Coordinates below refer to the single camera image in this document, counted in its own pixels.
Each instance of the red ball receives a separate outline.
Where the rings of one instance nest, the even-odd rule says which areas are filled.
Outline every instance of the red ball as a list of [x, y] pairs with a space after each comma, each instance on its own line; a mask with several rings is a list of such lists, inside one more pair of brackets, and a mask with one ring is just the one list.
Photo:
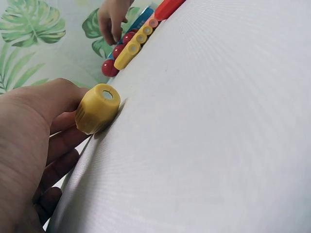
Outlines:
[[124, 48], [125, 48], [125, 45], [117, 45], [112, 51], [113, 58], [116, 59]]
[[135, 32], [129, 32], [125, 34], [123, 37], [123, 43], [127, 44], [128, 42], [130, 42], [130, 40], [133, 38], [134, 35], [135, 35]]
[[136, 32], [138, 32], [138, 29], [137, 29], [137, 28], [134, 28], [134, 29], [132, 29], [130, 32], [136, 33]]
[[102, 66], [102, 72], [107, 77], [115, 77], [119, 70], [117, 70], [114, 66], [114, 60], [108, 59], [104, 62]]

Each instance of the patterned background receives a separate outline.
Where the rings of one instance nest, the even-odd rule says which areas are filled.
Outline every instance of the patterned background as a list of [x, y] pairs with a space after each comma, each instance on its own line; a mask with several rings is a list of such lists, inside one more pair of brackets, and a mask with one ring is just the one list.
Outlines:
[[[107, 82], [101, 66], [112, 48], [99, 32], [96, 13], [102, 2], [0, 1], [0, 94], [60, 77], [87, 88]], [[134, 2], [124, 31], [150, 3]]]

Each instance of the yellow plastic cap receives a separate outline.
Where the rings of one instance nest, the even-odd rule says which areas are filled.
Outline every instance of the yellow plastic cap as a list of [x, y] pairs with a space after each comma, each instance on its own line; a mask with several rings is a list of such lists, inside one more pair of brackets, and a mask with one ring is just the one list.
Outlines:
[[133, 41], [134, 38], [130, 42], [127, 43], [125, 48], [116, 58], [114, 66], [118, 70], [124, 69], [130, 61], [138, 54], [140, 51], [140, 44], [136, 41]]
[[136, 33], [133, 37], [133, 40], [140, 44], [144, 44], [147, 41], [147, 36], [144, 33]]
[[75, 115], [77, 129], [85, 134], [103, 130], [118, 113], [120, 95], [110, 85], [98, 84], [81, 100]]
[[151, 35], [153, 32], [153, 28], [149, 25], [143, 25], [137, 33], [144, 33], [145, 35]]

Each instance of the curved white surface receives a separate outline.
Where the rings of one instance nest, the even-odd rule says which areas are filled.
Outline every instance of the curved white surface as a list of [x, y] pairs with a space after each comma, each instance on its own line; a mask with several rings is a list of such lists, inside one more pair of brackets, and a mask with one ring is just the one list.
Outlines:
[[113, 82], [49, 232], [311, 232], [310, 12], [187, 0]]

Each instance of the adult hand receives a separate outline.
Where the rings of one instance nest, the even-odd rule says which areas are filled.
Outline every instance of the adult hand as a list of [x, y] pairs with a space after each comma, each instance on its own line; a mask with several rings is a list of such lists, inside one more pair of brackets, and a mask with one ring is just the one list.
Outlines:
[[97, 12], [99, 28], [109, 45], [120, 41], [121, 23], [127, 22], [125, 16], [133, 2], [134, 0], [105, 0], [99, 8]]
[[0, 96], [0, 232], [44, 232], [62, 194], [51, 187], [87, 138], [74, 121], [86, 91], [57, 79]]

